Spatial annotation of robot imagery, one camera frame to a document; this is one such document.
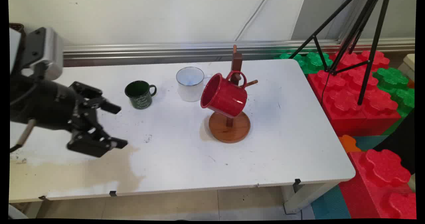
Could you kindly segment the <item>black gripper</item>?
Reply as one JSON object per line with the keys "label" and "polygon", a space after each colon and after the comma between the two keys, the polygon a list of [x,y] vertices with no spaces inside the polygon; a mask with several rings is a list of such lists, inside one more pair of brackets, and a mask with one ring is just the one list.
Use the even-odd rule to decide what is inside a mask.
{"label": "black gripper", "polygon": [[106,133],[96,113],[73,114],[76,106],[118,114],[122,108],[103,97],[100,89],[77,81],[69,87],[49,80],[40,81],[35,89],[33,86],[32,78],[10,79],[10,121],[27,124],[35,120],[37,127],[70,131],[67,149],[93,157],[128,145],[128,141]]}

